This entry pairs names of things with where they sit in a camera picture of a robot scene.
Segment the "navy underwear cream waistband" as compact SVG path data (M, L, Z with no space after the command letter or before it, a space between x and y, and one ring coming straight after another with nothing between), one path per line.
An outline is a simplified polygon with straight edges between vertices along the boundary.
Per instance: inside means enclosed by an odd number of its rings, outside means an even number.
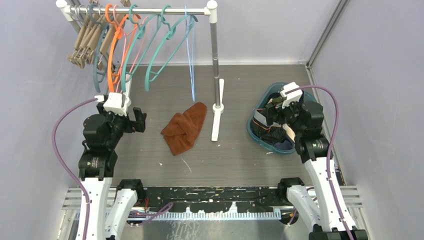
M285 131L285 137L282 141L274 144L274 147L280 150L288 151L295 147L295 132L287 125L283 124L282 128Z

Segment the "orange hanger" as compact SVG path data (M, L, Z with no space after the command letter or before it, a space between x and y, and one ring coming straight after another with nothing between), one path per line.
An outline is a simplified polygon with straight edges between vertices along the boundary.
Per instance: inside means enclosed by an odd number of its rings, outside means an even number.
M121 59L127 57L129 55L129 47L126 47L126 40L127 40L127 34L124 31L124 25L127 20L135 20L135 24L133 24L132 31L129 32L130 34L130 43L134 41L135 38L135 30L139 26L138 20L141 19L141 17L136 14L135 16L132 16L131 14L127 13L116 13L118 5L114 5L112 3L108 3L105 6L105 18L109 26L111 27L112 32L112 39L109 47L109 57L107 60L107 71L106 71L106 77L107 77L107 90L109 93L114 93L117 91L117 88L119 87L119 82L122 81L121 73L123 71L123 63L121 62L117 67L113 67L113 57L116 50L116 45L120 39L124 39L124 48L123 52L121 54Z

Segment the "olive green underwear cream waistband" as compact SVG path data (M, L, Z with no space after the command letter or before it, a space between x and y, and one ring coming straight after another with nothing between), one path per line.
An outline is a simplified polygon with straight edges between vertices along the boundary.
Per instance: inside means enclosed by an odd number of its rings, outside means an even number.
M274 92L268 96L268 100L265 106L278 106L281 105L284 101L284 98L280 95L279 92Z

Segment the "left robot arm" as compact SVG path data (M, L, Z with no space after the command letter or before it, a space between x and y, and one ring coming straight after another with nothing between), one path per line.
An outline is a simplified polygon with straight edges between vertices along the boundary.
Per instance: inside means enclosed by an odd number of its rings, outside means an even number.
M99 113L83 122L84 151L78 162L81 207L76 239L119 240L133 206L141 206L146 193L140 179L123 179L116 188L114 202L107 212L107 200L118 159L115 148L125 133L144 132L146 113L134 107L135 119L107 112L101 105Z

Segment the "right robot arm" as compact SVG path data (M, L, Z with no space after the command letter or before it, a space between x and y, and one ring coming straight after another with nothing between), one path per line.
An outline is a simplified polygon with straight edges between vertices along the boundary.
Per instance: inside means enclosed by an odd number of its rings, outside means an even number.
M288 125L295 134L295 150L311 180L317 198L313 201L298 177L283 178L277 198L293 205L308 226L310 240L366 240L366 230L357 227L344 201L337 181L331 143L322 134L323 106L317 102L269 103L267 123Z

